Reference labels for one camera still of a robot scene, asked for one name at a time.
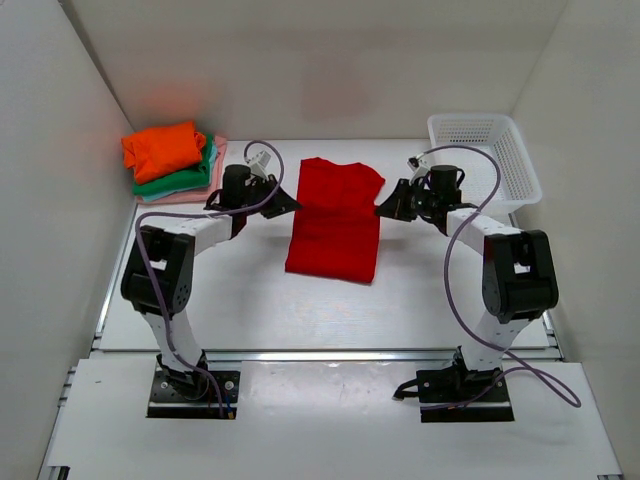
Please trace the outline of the red t shirt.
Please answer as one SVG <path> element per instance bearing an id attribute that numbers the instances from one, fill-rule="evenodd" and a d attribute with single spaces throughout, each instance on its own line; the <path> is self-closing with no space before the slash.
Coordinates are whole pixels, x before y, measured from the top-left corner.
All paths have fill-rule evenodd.
<path id="1" fill-rule="evenodd" d="M 300 163 L 285 271 L 368 285 L 376 272 L 380 219 L 375 200 L 385 179 L 362 163 L 315 157 Z"/>

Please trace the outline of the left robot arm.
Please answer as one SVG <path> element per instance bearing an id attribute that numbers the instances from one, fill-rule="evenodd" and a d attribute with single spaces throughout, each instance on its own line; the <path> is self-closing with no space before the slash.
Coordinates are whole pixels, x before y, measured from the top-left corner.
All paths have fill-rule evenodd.
<path id="1" fill-rule="evenodd" d="M 237 237 L 251 215 L 272 219 L 299 210 L 283 180 L 283 172 L 265 176 L 234 164 L 201 213 L 151 211 L 134 224 L 121 295 L 149 324 L 160 348 L 158 363 L 185 397 L 197 398 L 216 382 L 186 315 L 195 259 Z"/>

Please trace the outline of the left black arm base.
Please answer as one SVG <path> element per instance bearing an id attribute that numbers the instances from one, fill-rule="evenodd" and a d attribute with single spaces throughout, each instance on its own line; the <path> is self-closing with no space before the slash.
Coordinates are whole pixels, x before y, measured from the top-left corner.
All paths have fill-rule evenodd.
<path id="1" fill-rule="evenodd" d="M 235 420 L 240 370 L 210 370 L 219 392 L 208 377 L 165 368 L 156 361 L 146 416 L 153 419 Z"/>

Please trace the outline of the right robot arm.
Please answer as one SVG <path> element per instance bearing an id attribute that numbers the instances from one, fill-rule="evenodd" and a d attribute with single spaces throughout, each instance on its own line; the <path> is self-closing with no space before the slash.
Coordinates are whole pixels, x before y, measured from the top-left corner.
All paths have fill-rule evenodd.
<path id="1" fill-rule="evenodd" d="M 464 178 L 461 168 L 440 165 L 417 180 L 401 179 L 375 214 L 403 222 L 420 218 L 449 238 L 445 294 L 470 340 L 460 347 L 464 366 L 449 374 L 448 387 L 453 396 L 467 401 L 484 388 L 481 372 L 500 367 L 517 336 L 557 304 L 559 290 L 547 235 L 509 227 L 464 203 Z M 462 320 L 450 286 L 450 261 L 458 244 L 472 249 L 482 260 L 480 290 L 485 311 L 474 329 Z"/>

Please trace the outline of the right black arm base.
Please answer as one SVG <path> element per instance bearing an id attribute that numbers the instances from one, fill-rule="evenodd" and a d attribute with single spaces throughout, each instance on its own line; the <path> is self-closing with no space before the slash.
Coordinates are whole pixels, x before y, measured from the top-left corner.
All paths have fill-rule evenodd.
<path id="1" fill-rule="evenodd" d="M 393 399 L 417 399 L 422 423 L 504 423 L 515 416 L 501 367 L 469 370 L 456 352 L 450 365 L 417 370 Z"/>

